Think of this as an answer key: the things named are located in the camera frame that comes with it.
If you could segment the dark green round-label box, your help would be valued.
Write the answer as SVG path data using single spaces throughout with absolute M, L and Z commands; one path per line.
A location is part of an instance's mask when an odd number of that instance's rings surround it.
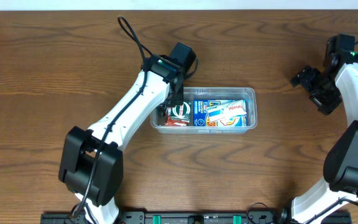
M 176 121 L 190 122 L 191 118 L 191 102 L 183 102 L 182 105 L 176 105 L 170 108 L 170 118 Z

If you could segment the red Panadol box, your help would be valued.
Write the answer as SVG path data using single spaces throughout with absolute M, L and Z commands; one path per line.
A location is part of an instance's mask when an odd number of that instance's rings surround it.
M 170 115 L 167 116 L 165 126 L 187 126 L 188 123 L 182 120 L 173 120 Z

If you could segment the blue white medicine box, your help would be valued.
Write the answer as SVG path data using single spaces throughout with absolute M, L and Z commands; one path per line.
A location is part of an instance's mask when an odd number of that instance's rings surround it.
M 209 106 L 225 104 L 236 100 L 195 100 L 193 118 L 194 126 L 206 127 L 245 127 L 247 126 L 247 114 L 243 116 L 236 116 L 229 119 L 221 119 L 219 121 L 211 122 L 208 118 L 206 108 Z

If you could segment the white green Panadol box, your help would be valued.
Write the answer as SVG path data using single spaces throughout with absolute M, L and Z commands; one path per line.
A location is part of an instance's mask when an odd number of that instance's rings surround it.
M 209 106 L 206 108 L 206 111 L 211 122 L 247 114 L 246 102 L 244 100 L 236 100 L 225 104 Z

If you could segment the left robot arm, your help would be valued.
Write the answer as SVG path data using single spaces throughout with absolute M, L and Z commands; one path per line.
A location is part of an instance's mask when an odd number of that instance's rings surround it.
M 117 105 L 88 129 L 73 127 L 65 137 L 58 178 L 81 201 L 70 217 L 88 223 L 114 223 L 114 196 L 124 174 L 123 152 L 153 112 L 182 105 L 184 81 L 198 61 L 192 48 L 177 43 L 170 55 L 152 55 Z

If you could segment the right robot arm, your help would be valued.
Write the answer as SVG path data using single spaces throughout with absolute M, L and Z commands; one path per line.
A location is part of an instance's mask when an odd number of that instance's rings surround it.
M 292 80 L 310 94 L 322 114 L 345 107 L 347 129 L 328 152 L 323 177 L 282 210 L 278 223 L 351 223 L 339 213 L 347 204 L 358 207 L 358 41 L 338 34 L 326 42 L 324 70 L 306 66 Z

